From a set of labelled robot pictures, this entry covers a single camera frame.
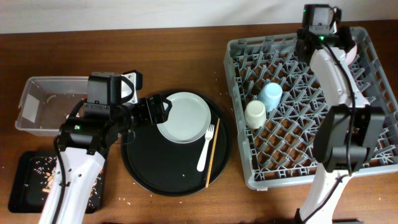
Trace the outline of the pink white bowl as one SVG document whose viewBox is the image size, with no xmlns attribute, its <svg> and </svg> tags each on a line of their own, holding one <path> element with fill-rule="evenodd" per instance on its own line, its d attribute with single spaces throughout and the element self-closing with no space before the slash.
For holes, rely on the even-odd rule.
<svg viewBox="0 0 398 224">
<path fill-rule="evenodd" d="M 358 51 L 358 46 L 355 45 L 347 54 L 345 58 L 345 62 L 347 65 L 351 65 L 354 62 L 354 59 L 356 58 L 356 54 Z"/>
</svg>

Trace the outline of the pale grey plate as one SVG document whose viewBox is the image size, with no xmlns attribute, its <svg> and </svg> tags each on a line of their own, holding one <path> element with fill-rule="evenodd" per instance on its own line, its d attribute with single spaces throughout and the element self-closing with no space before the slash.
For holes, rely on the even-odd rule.
<svg viewBox="0 0 398 224">
<path fill-rule="evenodd" d="M 168 120 L 157 125 L 163 137 L 179 144 L 200 139 L 211 123 L 207 102 L 190 92 L 173 93 L 166 99 L 172 103 Z"/>
</svg>

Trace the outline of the white plastic fork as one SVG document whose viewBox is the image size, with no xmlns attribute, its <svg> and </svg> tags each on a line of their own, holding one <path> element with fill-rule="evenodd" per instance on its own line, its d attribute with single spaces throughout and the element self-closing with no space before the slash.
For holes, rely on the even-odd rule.
<svg viewBox="0 0 398 224">
<path fill-rule="evenodd" d="M 214 130 L 215 130 L 215 125 L 214 124 L 209 125 L 208 129 L 206 130 L 205 143 L 203 145 L 203 149 L 201 151 L 200 158 L 199 158 L 198 164 L 197 164 L 197 171 L 199 171 L 199 172 L 203 172 L 204 171 L 205 162 L 206 162 L 206 155 L 207 155 L 207 152 L 208 152 L 208 146 L 209 146 L 210 141 L 213 139 Z"/>
</svg>

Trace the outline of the wooden chopstick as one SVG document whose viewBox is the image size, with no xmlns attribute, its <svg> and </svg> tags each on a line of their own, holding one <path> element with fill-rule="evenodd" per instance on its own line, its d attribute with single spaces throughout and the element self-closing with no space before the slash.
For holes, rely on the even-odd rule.
<svg viewBox="0 0 398 224">
<path fill-rule="evenodd" d="M 215 155 L 216 142 L 217 142 L 217 138 L 218 138 L 219 126 L 220 126 L 220 118 L 218 118 L 217 124 L 216 124 L 215 134 L 214 134 L 214 138 L 213 138 L 213 145 L 211 148 L 210 160 L 208 163 L 208 172 L 207 172 L 207 176 L 206 176 L 205 188 L 208 188 L 209 184 L 210 184 L 211 170 L 212 170 L 212 166 L 213 166 L 213 160 L 214 160 L 214 155 Z"/>
</svg>

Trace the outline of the light blue plastic cup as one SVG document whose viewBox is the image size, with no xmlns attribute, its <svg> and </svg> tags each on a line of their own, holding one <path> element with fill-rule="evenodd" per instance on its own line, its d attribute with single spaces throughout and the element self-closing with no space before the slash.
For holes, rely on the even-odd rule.
<svg viewBox="0 0 398 224">
<path fill-rule="evenodd" d="M 263 102 L 266 107 L 266 112 L 269 113 L 277 109 L 282 93 L 282 87 L 278 83 L 270 82 L 264 86 L 257 98 L 259 101 Z"/>
</svg>

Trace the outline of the cream white cup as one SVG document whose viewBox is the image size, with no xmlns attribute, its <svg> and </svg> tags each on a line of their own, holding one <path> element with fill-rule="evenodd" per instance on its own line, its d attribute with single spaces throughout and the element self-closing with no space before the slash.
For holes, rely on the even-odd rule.
<svg viewBox="0 0 398 224">
<path fill-rule="evenodd" d="M 252 100 L 244 111 L 245 122 L 251 129 L 259 129 L 266 122 L 266 107 L 259 100 Z"/>
</svg>

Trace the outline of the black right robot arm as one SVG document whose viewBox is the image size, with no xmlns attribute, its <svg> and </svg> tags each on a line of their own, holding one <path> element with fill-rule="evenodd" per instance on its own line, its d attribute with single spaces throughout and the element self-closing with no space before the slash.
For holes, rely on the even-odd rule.
<svg viewBox="0 0 398 224">
<path fill-rule="evenodd" d="M 360 92 L 350 70 L 357 53 L 351 29 L 339 26 L 341 9 L 306 4 L 295 51 L 322 88 L 328 112 L 313 140 L 317 170 L 295 223 L 332 223 L 347 183 L 376 148 L 385 116 Z"/>
</svg>

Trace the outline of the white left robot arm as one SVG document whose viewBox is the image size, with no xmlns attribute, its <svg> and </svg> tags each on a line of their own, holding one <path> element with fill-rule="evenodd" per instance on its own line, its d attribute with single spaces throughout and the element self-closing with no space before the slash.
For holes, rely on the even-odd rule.
<svg viewBox="0 0 398 224">
<path fill-rule="evenodd" d="M 135 99 L 137 70 L 93 72 L 87 96 L 72 109 L 53 140 L 57 165 L 40 223 L 81 223 L 94 182 L 119 134 L 167 121 L 172 102 L 160 94 Z"/>
</svg>

